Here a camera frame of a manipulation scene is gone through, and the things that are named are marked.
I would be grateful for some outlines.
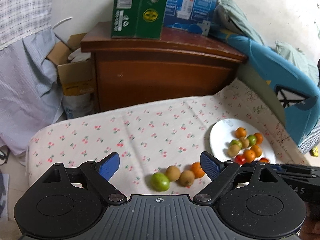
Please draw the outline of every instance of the cardboard box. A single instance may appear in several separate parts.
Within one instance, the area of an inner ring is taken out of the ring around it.
[[[111,36],[159,39],[167,0],[114,0]]]
[[[68,44],[59,41],[47,56],[57,66],[58,76],[65,96],[93,93],[95,90],[94,64],[92,60],[68,63],[72,51],[80,48],[85,33],[70,36]]]
[[[217,0],[167,0],[165,27],[208,36]]]

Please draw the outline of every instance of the metal screw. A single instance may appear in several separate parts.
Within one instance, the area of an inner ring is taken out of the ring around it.
[[[208,202],[212,199],[212,197],[208,194],[199,194],[196,196],[196,199],[200,202]]]
[[[111,194],[111,195],[109,196],[109,200],[110,200],[110,201],[113,201],[113,202],[119,202],[119,201],[124,200],[124,196],[121,195],[121,194],[117,194],[117,193]]]

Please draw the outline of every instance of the gray ribbed plate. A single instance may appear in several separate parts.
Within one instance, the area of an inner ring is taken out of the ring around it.
[[[220,222],[212,208],[191,203],[186,195],[133,195],[107,208],[102,219],[69,240],[249,240]],[[283,239],[297,240],[297,235]]]

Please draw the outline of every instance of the blue box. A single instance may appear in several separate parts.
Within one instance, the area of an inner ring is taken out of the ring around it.
[[[208,36],[217,0],[167,0],[164,27]]]

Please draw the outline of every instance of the white plate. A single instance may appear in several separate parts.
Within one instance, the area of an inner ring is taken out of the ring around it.
[[[217,122],[211,129],[210,132],[210,146],[213,153],[213,156],[216,157],[221,162],[227,160],[233,160],[227,154],[229,143],[231,140],[236,139],[235,132],[237,128],[243,127],[247,131],[247,136],[259,132],[252,125],[247,122],[241,121],[239,119],[223,119]],[[255,159],[258,161],[260,158],[265,157],[270,160],[270,163],[276,163],[275,153],[265,137],[263,137],[263,142],[259,145],[262,150],[261,157]]]

